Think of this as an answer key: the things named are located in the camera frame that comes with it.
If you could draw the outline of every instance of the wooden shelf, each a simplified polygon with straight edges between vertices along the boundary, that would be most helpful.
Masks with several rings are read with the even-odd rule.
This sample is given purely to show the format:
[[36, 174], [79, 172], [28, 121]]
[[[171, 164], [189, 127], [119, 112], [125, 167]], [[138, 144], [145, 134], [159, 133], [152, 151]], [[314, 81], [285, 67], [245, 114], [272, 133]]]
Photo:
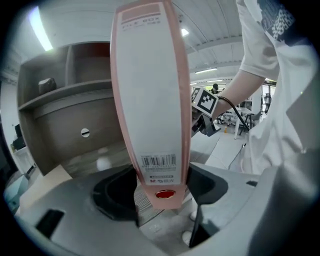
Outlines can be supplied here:
[[111, 79], [95, 80], [67, 85], [65, 87], [58, 88], [39, 97], [36, 97], [28, 101], [27, 103], [22, 104], [18, 109], [19, 111], [31, 110], [71, 95], [111, 88]]

